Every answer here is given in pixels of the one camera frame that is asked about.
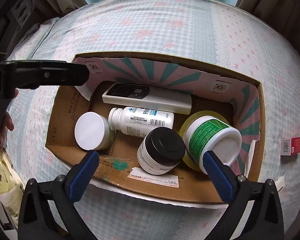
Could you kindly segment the floral checkered bed quilt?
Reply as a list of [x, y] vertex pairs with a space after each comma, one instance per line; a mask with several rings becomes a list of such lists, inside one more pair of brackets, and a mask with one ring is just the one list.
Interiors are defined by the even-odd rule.
[[[107, 0], [34, 25], [10, 60], [70, 62], [75, 55], [137, 51], [212, 63], [261, 82], [266, 137], [259, 179], [284, 177], [284, 228], [300, 209], [300, 56], [279, 33], [241, 9], [213, 0]], [[99, 239], [203, 239], [223, 209], [148, 202], [89, 185], [76, 209]]]

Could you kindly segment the yellow packing tape roll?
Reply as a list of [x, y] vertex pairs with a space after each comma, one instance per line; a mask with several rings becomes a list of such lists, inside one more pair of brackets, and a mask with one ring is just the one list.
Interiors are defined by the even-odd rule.
[[[220, 115], [217, 112], [214, 111], [199, 111], [194, 113], [193, 115], [191, 115], [190, 117], [187, 118], [187, 120], [183, 123], [181, 129], [179, 130], [179, 135], [183, 138], [183, 140], [185, 139], [185, 134], [187, 132], [187, 130], [189, 129], [190, 125], [196, 121], [198, 118], [202, 117], [202, 116], [213, 116], [214, 118], [217, 118], [223, 122], [225, 122], [228, 126], [230, 125], [229, 122], [226, 120], [225, 117], [223, 117], [222, 115]], [[198, 166], [198, 164], [196, 164], [196, 162], [189, 156], [188, 151], [185, 150], [185, 155], [183, 157], [183, 162], [191, 169], [200, 172], [200, 167]]]

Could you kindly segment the black lid white jar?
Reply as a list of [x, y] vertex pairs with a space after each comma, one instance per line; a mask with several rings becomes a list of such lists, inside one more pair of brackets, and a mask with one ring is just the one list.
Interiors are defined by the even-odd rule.
[[185, 143], [177, 132], [167, 127], [157, 127], [140, 144], [137, 159], [144, 171], [160, 176], [176, 167], [185, 151]]

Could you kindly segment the pale green cream jar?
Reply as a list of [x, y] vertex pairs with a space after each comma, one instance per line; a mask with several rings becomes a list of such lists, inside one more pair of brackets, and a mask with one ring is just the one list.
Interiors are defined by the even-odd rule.
[[76, 143], [83, 150], [105, 150], [115, 138], [115, 132], [109, 127], [105, 117], [87, 112], [79, 117], [74, 127]]

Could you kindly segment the white remote control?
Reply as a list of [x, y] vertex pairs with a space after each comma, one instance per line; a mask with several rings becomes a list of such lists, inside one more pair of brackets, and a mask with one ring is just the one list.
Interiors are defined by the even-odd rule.
[[146, 85], [115, 83], [102, 95], [104, 103], [188, 115], [192, 108], [190, 94]]

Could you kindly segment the green jar white lid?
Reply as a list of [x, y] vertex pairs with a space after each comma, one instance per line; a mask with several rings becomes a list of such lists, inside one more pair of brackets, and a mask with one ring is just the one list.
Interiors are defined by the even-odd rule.
[[241, 150], [242, 137], [234, 127], [206, 115], [190, 125], [184, 142], [189, 156], [206, 173], [203, 165], [204, 153], [213, 151], [223, 164], [231, 166]]

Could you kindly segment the red cardboard box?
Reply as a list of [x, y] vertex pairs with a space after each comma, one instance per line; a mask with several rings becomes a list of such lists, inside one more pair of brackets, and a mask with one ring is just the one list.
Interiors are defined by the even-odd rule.
[[280, 155], [292, 156], [298, 153], [300, 153], [300, 137], [281, 140]]

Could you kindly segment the white pill bottle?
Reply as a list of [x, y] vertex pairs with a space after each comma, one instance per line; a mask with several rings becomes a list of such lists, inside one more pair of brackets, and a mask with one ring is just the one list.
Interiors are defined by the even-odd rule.
[[112, 108], [108, 115], [108, 123], [113, 131], [118, 130], [125, 135], [144, 138], [157, 127], [172, 129], [174, 114], [147, 108]]

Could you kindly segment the brown cardboard box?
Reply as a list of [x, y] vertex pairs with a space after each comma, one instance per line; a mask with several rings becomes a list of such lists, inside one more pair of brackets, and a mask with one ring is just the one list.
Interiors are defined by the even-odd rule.
[[212, 150], [235, 174], [264, 154], [262, 84], [197, 60], [153, 53], [77, 54], [89, 73], [81, 87], [60, 86], [46, 147], [75, 165], [89, 150], [94, 177], [128, 193], [185, 204], [221, 204], [207, 175]]

